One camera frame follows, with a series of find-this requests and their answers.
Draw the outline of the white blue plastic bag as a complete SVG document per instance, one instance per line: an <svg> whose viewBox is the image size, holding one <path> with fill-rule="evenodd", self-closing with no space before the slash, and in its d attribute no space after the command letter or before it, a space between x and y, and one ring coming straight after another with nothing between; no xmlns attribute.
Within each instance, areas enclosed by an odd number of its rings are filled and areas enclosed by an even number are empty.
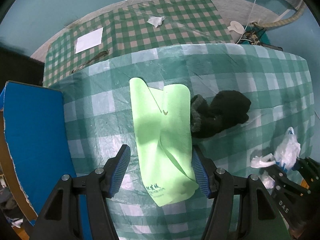
<svg viewBox="0 0 320 240"><path fill-rule="evenodd" d="M255 156L251 160L252 168L265 168L278 165L284 172L289 172L294 167L300 155L301 146L293 127L289 127L282 142L277 146L274 153L263 157Z"/></svg>

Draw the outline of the green beige checkered cloth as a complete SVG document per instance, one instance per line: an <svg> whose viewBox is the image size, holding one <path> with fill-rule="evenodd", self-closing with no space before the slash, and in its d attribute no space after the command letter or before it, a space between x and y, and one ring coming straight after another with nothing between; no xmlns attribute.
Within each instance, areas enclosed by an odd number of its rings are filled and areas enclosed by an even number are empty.
<svg viewBox="0 0 320 240"><path fill-rule="evenodd" d="M150 17L164 16L158 28ZM102 43L75 53L76 40L99 28ZM74 24L51 43L44 65L43 85L49 87L69 76L102 51L111 59L124 54L177 44L230 43L232 37L211 0L157 0L128 5Z"/></svg>

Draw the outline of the teal checkered tablecloth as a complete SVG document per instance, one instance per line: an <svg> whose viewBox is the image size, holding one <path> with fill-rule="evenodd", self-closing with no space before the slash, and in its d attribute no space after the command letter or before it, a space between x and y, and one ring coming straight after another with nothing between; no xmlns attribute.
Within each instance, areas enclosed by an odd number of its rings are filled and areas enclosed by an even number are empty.
<svg viewBox="0 0 320 240"><path fill-rule="evenodd" d="M131 160L119 192L107 201L120 239L200 239L212 201L200 190L182 202L157 206L140 175L130 80L148 89L185 85L206 104L232 94L250 101L247 120L206 139L193 139L229 173L254 173L253 157L274 152L293 128L301 157L311 154L314 97L307 61L295 54L236 44L179 45L98 62L47 86L63 93L68 146L77 175L106 163L121 145Z"/></svg>

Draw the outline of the light green microfiber cloth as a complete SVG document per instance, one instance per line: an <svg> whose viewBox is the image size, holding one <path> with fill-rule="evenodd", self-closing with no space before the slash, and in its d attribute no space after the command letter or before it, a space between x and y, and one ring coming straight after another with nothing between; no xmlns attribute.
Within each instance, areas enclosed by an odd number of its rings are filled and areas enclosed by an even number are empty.
<svg viewBox="0 0 320 240"><path fill-rule="evenodd" d="M130 79L140 174L158 206L189 199L198 189L191 166L190 91L182 84L149 87Z"/></svg>

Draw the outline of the crumpled white tissue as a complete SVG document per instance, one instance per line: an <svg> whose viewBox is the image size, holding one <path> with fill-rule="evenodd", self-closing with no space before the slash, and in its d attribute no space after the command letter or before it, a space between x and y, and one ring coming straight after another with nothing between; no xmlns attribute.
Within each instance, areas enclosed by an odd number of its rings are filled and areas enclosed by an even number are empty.
<svg viewBox="0 0 320 240"><path fill-rule="evenodd" d="M161 16L161 17L152 16L148 19L147 23L152 25L155 28L158 28L159 26L162 25L164 20L165 20L164 16Z"/></svg>

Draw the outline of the white paper sheet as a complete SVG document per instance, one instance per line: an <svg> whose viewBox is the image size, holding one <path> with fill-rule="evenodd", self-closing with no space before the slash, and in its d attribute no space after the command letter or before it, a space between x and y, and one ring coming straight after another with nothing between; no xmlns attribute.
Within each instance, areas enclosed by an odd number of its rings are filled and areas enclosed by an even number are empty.
<svg viewBox="0 0 320 240"><path fill-rule="evenodd" d="M80 36L76 40L75 53L77 54L100 45L102 43L103 29L102 27Z"/></svg>

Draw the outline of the black knit glove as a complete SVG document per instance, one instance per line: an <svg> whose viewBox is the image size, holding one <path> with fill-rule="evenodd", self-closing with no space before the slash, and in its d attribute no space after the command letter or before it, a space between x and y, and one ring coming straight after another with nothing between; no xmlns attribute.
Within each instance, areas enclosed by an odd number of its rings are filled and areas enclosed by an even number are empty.
<svg viewBox="0 0 320 240"><path fill-rule="evenodd" d="M190 131L197 139L207 139L249 120L251 101L236 90L223 90L208 103L200 94L190 101Z"/></svg>

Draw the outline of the blue cardboard box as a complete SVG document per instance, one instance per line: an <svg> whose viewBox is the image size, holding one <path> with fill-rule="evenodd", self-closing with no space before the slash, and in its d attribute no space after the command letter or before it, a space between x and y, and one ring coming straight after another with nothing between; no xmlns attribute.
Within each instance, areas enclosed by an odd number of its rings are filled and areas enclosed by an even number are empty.
<svg viewBox="0 0 320 240"><path fill-rule="evenodd" d="M58 180L76 176L60 91L8 81L1 92L1 167L31 224Z"/></svg>

